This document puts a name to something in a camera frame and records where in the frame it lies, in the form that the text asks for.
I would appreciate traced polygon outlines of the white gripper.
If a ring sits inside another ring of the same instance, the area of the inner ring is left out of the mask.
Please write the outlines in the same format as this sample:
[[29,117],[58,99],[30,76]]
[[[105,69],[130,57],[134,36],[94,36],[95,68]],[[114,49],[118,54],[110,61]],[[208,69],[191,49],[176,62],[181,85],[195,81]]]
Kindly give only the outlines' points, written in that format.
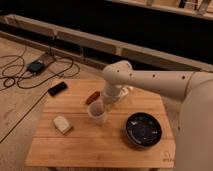
[[116,96],[111,96],[105,93],[104,91],[101,91],[101,100],[104,105],[104,109],[106,111],[110,111],[113,105],[120,101],[123,98],[123,91],[120,91],[120,93]]

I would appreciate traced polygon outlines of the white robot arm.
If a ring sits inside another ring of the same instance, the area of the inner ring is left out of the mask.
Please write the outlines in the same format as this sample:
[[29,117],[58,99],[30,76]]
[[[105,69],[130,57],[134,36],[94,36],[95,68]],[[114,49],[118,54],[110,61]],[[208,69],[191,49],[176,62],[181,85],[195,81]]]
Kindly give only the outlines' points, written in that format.
[[121,91],[132,86],[144,96],[144,108],[163,109],[161,96],[182,103],[177,139],[165,140],[151,151],[133,150],[110,156],[118,168],[173,167],[174,171],[213,171],[213,73],[195,71],[139,71],[127,61],[106,66],[103,71],[105,101],[118,103]]

